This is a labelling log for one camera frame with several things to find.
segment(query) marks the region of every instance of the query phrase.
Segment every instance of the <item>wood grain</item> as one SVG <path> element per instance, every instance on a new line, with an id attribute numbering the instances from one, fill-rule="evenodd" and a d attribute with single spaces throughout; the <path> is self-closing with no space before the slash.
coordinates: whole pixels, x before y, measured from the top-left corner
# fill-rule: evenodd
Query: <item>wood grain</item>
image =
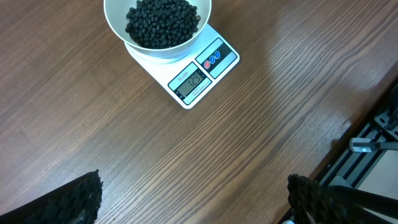
<path id="1" fill-rule="evenodd" d="M 396 0 L 218 0 L 241 62 L 186 111 L 102 7 L 0 2 L 0 213 L 99 169 L 97 223 L 274 223 L 396 79 Z"/>

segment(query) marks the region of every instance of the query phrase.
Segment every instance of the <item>black textured object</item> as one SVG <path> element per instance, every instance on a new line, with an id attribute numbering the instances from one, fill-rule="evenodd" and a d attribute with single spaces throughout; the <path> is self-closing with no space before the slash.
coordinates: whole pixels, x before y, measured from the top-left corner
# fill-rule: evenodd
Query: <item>black textured object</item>
<path id="1" fill-rule="evenodd" d="M 101 205 L 98 170 L 89 172 L 20 208 L 0 216 L 0 223 L 92 224 Z"/>
<path id="2" fill-rule="evenodd" d="M 133 41 L 148 49 L 167 49 L 182 44 L 198 32 L 201 19 L 197 7 L 186 0 L 137 1 L 137 9 L 127 13 L 126 32 Z"/>
<path id="3" fill-rule="evenodd" d="M 288 181 L 289 203 L 297 224 L 311 223 L 308 214 L 322 224 L 389 223 L 306 177 L 294 174 Z"/>

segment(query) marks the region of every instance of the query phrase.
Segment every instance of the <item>button panel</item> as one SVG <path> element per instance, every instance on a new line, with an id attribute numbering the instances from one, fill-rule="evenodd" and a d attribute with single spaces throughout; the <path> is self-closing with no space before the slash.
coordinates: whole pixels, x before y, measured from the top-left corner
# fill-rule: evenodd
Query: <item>button panel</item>
<path id="1" fill-rule="evenodd" d="M 220 38 L 217 38 L 196 58 L 214 79 L 219 77 L 236 59 L 236 54 Z"/>

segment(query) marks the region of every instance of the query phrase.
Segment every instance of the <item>kitchen scale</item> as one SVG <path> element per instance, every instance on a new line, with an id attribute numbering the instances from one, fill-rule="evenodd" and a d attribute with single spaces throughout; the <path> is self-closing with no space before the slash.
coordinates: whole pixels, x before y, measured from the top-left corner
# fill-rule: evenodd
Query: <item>kitchen scale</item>
<path id="1" fill-rule="evenodd" d="M 240 56 L 210 25 L 190 50 L 174 58 L 131 56 L 185 109 L 193 108 L 239 62 Z"/>

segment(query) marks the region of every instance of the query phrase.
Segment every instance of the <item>scale label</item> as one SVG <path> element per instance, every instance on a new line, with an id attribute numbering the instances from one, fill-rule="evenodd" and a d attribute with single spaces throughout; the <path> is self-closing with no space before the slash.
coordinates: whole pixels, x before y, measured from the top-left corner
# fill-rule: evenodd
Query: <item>scale label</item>
<path id="1" fill-rule="evenodd" d="M 191 62 L 181 73 L 179 73 L 170 83 L 169 88 L 175 91 L 190 75 L 192 75 L 198 67 Z"/>
<path id="2" fill-rule="evenodd" d="M 211 80 L 209 78 L 206 78 L 203 82 L 201 82 L 185 99 L 184 103 L 186 105 L 189 105 L 192 103 L 196 97 L 200 95 L 209 85 L 211 84 Z"/>

